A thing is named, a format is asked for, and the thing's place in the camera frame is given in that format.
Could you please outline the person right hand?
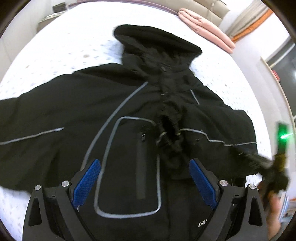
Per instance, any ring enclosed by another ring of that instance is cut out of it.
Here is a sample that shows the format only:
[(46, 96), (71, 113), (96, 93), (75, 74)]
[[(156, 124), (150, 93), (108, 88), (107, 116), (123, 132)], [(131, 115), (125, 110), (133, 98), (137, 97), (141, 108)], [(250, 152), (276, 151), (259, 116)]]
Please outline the person right hand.
[(280, 199), (277, 194), (270, 191), (267, 200), (269, 204), (269, 212), (266, 216), (268, 240), (277, 240), (286, 228), (286, 224), (279, 220), (281, 211)]

